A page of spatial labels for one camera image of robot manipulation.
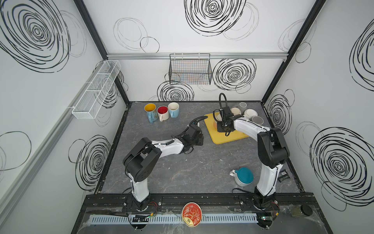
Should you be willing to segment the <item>light blue mug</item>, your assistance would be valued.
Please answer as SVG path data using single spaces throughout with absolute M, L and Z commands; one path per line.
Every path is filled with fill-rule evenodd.
M 180 113 L 180 105 L 177 102 L 171 102 L 168 104 L 168 112 L 171 118 L 177 118 Z

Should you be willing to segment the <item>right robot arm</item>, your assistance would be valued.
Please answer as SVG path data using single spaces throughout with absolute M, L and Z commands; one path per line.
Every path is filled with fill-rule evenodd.
M 262 170 L 253 199 L 257 207 L 264 207 L 266 203 L 274 200 L 278 176 L 290 156 L 284 135 L 279 128 L 264 127 L 243 115 L 234 115 L 228 106 L 220 107 L 219 113 L 222 120 L 215 120 L 218 132 L 228 136 L 231 132 L 239 131 L 258 143 Z

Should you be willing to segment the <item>blue patterned mug yellow inside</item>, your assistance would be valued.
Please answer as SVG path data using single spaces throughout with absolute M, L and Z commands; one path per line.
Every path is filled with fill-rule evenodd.
M 147 118 L 150 123 L 154 123 L 158 120 L 158 113 L 157 113 L 157 107 L 154 103 L 148 103 L 144 110 L 147 113 Z

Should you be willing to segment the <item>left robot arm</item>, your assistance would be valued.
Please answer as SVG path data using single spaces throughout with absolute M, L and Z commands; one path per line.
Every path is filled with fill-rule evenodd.
M 206 119 L 207 116 L 193 119 L 182 133 L 172 135 L 169 140 L 155 141 L 144 137 L 124 157 L 132 199 L 139 210 L 145 210 L 150 203 L 148 177 L 158 160 L 170 155 L 190 154 L 195 146 L 202 146 L 204 136 L 198 124 Z

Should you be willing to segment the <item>cream mug red inside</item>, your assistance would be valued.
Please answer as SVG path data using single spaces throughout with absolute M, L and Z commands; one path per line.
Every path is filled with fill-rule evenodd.
M 167 121 L 169 119 L 169 110 L 167 106 L 160 106 L 157 108 L 157 114 L 159 117 L 159 121 Z

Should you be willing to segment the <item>yellow plastic tray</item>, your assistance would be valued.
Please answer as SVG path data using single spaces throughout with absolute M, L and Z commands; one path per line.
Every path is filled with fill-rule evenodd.
M 229 136 L 226 136 L 225 133 L 220 133 L 216 128 L 214 128 L 214 118 L 212 114 L 206 114 L 207 119 L 204 120 L 205 125 L 207 127 L 207 130 L 209 132 L 209 135 L 215 144 L 223 144 L 231 141 L 236 141 L 239 139 L 244 139 L 248 138 L 248 135 L 239 132 L 239 131 L 234 131 L 231 132 Z

